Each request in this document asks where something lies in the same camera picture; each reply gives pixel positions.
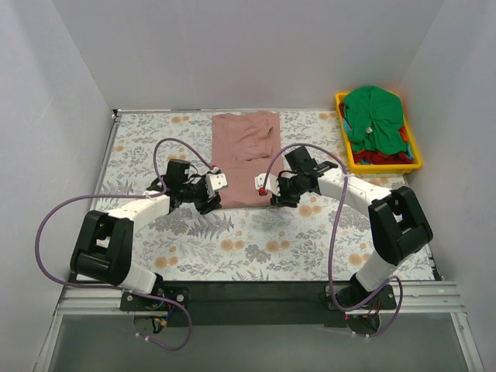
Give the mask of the pink t shirt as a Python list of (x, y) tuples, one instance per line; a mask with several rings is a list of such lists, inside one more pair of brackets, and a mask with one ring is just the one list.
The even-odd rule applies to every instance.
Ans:
[(258, 111), (212, 117), (212, 163), (222, 170), (228, 188), (220, 191), (223, 208), (260, 208), (270, 204), (260, 196), (255, 178), (267, 171), (281, 149), (280, 116)]

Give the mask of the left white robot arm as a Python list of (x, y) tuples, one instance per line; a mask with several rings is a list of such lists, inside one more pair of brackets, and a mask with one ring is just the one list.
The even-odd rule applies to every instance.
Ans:
[(220, 191), (228, 186), (224, 173), (212, 167), (205, 174), (193, 174), (191, 167), (186, 160), (171, 160), (142, 197), (84, 217), (71, 271), (120, 288), (119, 308), (124, 312), (169, 312), (188, 303), (187, 288), (168, 287), (160, 274), (133, 262), (132, 255), (137, 233), (181, 205), (192, 204), (202, 215), (221, 208)]

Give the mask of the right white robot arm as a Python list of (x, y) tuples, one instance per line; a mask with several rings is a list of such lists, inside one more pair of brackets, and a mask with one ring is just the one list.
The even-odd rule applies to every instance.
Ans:
[(336, 220), (344, 206), (369, 219), (373, 253), (346, 287), (329, 292), (334, 307), (342, 312), (368, 308), (377, 301), (379, 292), (397, 279), (395, 271), (431, 242), (432, 229), (411, 188), (371, 184), (349, 173), (336, 155), (318, 163), (308, 148), (308, 143), (295, 143), (276, 153), (273, 159), (285, 156), (289, 170), (278, 175), (267, 170), (256, 176), (255, 188), (259, 195), (270, 194), (273, 206), (295, 208), (303, 194), (314, 192), (338, 201)]

